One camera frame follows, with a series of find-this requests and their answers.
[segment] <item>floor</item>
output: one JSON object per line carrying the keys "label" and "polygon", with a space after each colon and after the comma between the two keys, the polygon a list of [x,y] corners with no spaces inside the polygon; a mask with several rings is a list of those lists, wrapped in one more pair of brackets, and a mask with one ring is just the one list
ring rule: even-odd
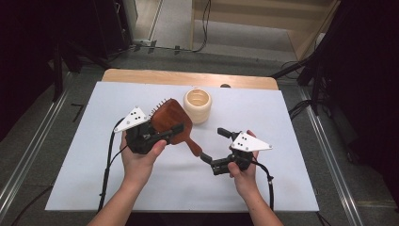
{"label": "floor", "polygon": [[[144,9],[140,8],[146,8],[140,4],[152,3],[153,6],[159,6],[160,2],[162,6],[159,10],[147,9],[146,11],[146,13],[152,12],[147,15],[148,18],[156,19],[154,27],[147,26],[147,30],[142,32],[144,35],[137,36],[136,40],[143,43],[157,40],[156,46],[159,47],[174,48],[175,45],[179,45],[182,48],[188,48],[191,1],[136,0],[138,14],[143,13],[140,10]],[[200,26],[201,23],[197,22],[195,47],[202,43]],[[148,54],[144,50],[136,53],[131,51],[121,54],[112,64],[116,68],[124,69],[265,76],[288,66],[289,64],[285,63],[291,61],[296,61],[296,58],[284,30],[209,23],[207,47],[199,55],[180,53],[174,56],[173,52],[167,50],[155,50],[153,54]],[[23,212],[24,207],[54,181],[81,117],[72,122],[79,111],[76,105],[83,105],[88,101],[95,83],[101,80],[103,73],[104,71],[96,65],[86,65],[80,74],[68,73],[67,75],[66,73],[66,79],[70,78],[70,84],[66,83],[66,86],[70,88],[65,93],[58,115],[50,123],[50,129],[43,131],[45,140],[40,143],[35,154],[29,156],[33,159],[28,166],[29,172],[22,175],[25,178],[24,181],[17,185],[15,193],[8,196],[14,201],[7,206],[7,212],[3,211],[5,206],[2,206],[0,223],[10,225],[18,214]],[[311,89],[311,87],[299,88],[295,80],[290,79],[296,76],[297,73],[293,72],[278,80],[288,109],[302,100],[302,89],[305,91]],[[26,158],[25,150],[30,148],[32,137],[40,128],[42,119],[48,117],[48,109],[52,108],[49,101],[51,99],[52,88],[49,88],[18,121],[8,137],[0,143],[2,151],[0,166],[4,169],[0,173],[1,187],[6,187],[18,164]],[[327,145],[324,148],[327,146],[330,150],[323,151],[320,140],[323,140],[325,144],[326,141],[324,137],[317,136],[312,124],[311,111],[304,111],[298,115],[293,120],[293,127],[321,214],[332,225],[398,225],[399,215],[394,211],[397,206],[392,201],[380,175],[367,166],[348,162],[345,146],[334,122],[322,110],[320,112],[322,114],[318,120],[321,121],[327,137]],[[331,154],[338,168],[332,169],[329,165],[328,158]],[[334,174],[341,174],[343,180],[337,181]],[[340,186],[346,186],[349,193],[342,193]],[[352,198],[350,201],[355,204],[356,209],[350,210],[355,210],[357,213],[348,213],[342,194],[344,198],[348,195]],[[93,217],[93,213],[45,212],[43,208],[48,195],[49,193],[45,194],[24,212],[19,225],[80,225]],[[286,225],[324,225],[314,213],[278,213],[278,216]],[[170,215],[161,215],[161,219],[167,225],[202,225],[202,222],[208,222],[205,218],[209,216],[190,214],[175,218]],[[216,220],[215,222],[223,224],[223,221]]]}

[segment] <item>person's left hand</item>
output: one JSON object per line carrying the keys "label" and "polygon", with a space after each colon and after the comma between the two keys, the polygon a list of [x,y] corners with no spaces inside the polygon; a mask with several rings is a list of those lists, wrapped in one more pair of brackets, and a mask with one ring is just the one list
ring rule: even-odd
{"label": "person's left hand", "polygon": [[147,184],[152,173],[153,163],[165,149],[167,142],[165,140],[159,140],[147,154],[132,153],[130,148],[126,146],[127,142],[125,136],[126,132],[123,132],[120,143],[120,149],[126,147],[121,153],[125,173],[122,184],[127,186],[138,186],[141,190],[144,185]]}

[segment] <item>forearm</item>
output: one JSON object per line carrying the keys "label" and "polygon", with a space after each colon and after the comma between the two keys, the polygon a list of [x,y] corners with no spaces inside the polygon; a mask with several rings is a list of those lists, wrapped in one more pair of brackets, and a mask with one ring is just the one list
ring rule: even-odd
{"label": "forearm", "polygon": [[125,225],[141,189],[122,184],[88,225]]}
{"label": "forearm", "polygon": [[243,197],[254,226],[282,225],[259,191]]}

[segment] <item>gray carpet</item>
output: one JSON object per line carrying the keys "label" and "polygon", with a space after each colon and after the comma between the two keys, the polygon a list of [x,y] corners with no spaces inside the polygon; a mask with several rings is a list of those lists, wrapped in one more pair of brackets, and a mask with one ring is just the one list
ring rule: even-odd
{"label": "gray carpet", "polygon": [[[122,69],[268,76],[279,71],[283,62],[192,53],[180,53],[174,56],[172,51],[167,50],[156,50],[149,55],[143,49],[139,52],[123,53],[113,60],[111,64],[114,68]],[[102,79],[103,74],[104,71],[97,65],[86,65],[81,73],[74,75],[66,101],[1,225],[10,225],[24,207],[57,177],[82,116],[80,115],[78,120],[73,122],[78,108],[72,106],[72,104],[85,105],[95,83]],[[283,93],[288,109],[301,101],[299,89],[293,81],[286,77],[279,80],[279,89]],[[50,87],[14,126],[8,137],[0,143],[2,155],[0,166],[3,169],[0,173],[1,186],[11,176],[30,139],[34,136],[51,104],[52,95],[53,88]],[[360,202],[391,200],[390,194],[378,174],[366,166],[357,166],[347,162],[343,142],[334,127],[334,123],[327,117],[322,116],[322,118],[326,124],[328,137],[331,138],[331,144],[339,159],[340,167],[350,185],[355,200]],[[316,199],[320,206],[321,215],[331,225],[349,225],[326,161],[320,151],[319,143],[305,111],[293,120],[293,126],[313,188],[317,191]],[[49,195],[50,192],[34,202],[23,214],[18,225],[85,225],[95,215],[95,213],[90,212],[44,211]],[[368,207],[364,205],[359,210],[365,225],[398,225],[399,215],[394,213],[394,208],[391,206]],[[229,215],[227,218],[241,217],[237,216]],[[278,216],[285,225],[322,225],[315,213],[278,213]],[[214,219],[213,216],[206,214],[161,214],[159,218],[166,225],[201,225],[202,222],[208,222],[206,221],[207,219]],[[151,219],[147,218],[148,222],[138,225],[151,225]]]}

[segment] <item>person's right hand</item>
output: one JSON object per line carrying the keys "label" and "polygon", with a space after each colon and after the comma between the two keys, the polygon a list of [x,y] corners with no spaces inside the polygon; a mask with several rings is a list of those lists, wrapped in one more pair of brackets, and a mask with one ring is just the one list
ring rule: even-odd
{"label": "person's right hand", "polygon": [[[256,137],[250,130],[247,133]],[[258,156],[259,152],[253,152],[254,157]],[[228,165],[230,177],[234,178],[235,187],[238,194],[245,200],[249,195],[259,192],[255,180],[256,165],[250,164],[247,170],[241,171],[236,163],[231,162]]]}

